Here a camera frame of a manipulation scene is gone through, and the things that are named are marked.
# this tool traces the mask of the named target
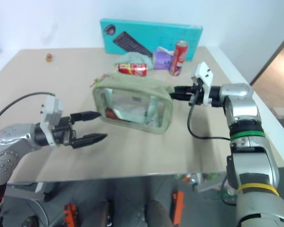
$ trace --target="keyboard box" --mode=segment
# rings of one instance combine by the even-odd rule
[[[140,52],[152,57],[158,46],[174,50],[177,41],[189,43],[186,61],[194,57],[203,28],[201,26],[153,23],[130,20],[100,20],[107,53]]]

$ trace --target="red can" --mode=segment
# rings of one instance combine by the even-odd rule
[[[118,71],[121,73],[145,77],[147,66],[146,64],[118,64]]]
[[[169,73],[172,76],[178,76],[180,74],[187,50],[188,42],[183,40],[177,42],[169,69]]]

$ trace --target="yellow ring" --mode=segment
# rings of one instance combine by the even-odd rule
[[[246,188],[264,188],[264,189],[271,190],[274,194],[276,194],[277,196],[280,196],[277,190],[273,186],[270,186],[264,183],[245,183],[238,188],[238,192]]]

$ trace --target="beige tabletop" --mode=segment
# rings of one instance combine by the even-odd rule
[[[51,63],[45,61],[49,52],[53,56]],[[89,85],[103,73],[114,71],[113,63],[118,57],[106,54],[102,48],[21,50],[0,72],[0,110],[12,100],[36,91],[55,93],[64,103],[63,116],[95,110]],[[196,65],[202,61],[213,71],[214,85],[229,83],[205,47],[199,47],[194,60],[184,64],[180,76],[172,77],[166,70],[150,70],[147,77],[174,86],[189,86]],[[44,99],[45,96],[33,96],[14,105],[0,117],[0,129],[14,123],[39,122]],[[84,148],[44,147],[29,153],[21,159],[10,182],[225,171],[229,142],[193,138],[186,127],[188,103],[174,101],[173,108],[171,125],[162,135],[100,119],[78,122],[74,125],[78,137],[90,133],[107,133],[108,137]],[[200,136],[229,136],[221,108],[197,106],[192,129]],[[274,155],[277,163],[282,163],[276,151]]]

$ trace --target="black cable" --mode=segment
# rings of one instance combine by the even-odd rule
[[[224,188],[225,188],[225,183],[226,183],[226,180],[227,180],[227,175],[225,176],[223,182],[222,182],[222,186],[221,186],[221,200],[223,203],[225,203],[226,205],[228,206],[232,206],[232,207],[235,207],[237,206],[236,203],[231,203],[231,202],[227,202],[224,198]]]
[[[50,92],[34,92],[34,93],[27,94],[27,95],[25,95],[25,96],[22,96],[22,97],[16,99],[15,101],[11,102],[10,104],[8,104],[3,110],[0,111],[0,116],[1,116],[7,109],[9,109],[12,105],[14,105],[15,103],[21,101],[21,100],[24,99],[24,98],[27,98],[27,97],[29,97],[29,96],[35,96],[35,95],[50,95],[50,96],[55,96],[55,94],[50,93]]]
[[[221,140],[230,140],[229,138],[226,138],[226,137],[219,137],[219,136],[197,136],[196,134],[193,133],[193,131],[191,130],[190,128],[190,122],[191,122],[191,116],[193,115],[193,110],[194,110],[194,106],[195,106],[195,103],[198,99],[198,96],[199,96],[199,92],[200,90],[197,90],[196,93],[195,93],[195,99],[193,101],[193,103],[191,104],[191,108],[190,108],[190,111],[189,111],[189,114],[188,114],[188,119],[187,119],[187,128],[188,128],[188,131],[189,133],[198,138],[198,139],[201,139],[201,140],[211,140],[211,139],[221,139]]]

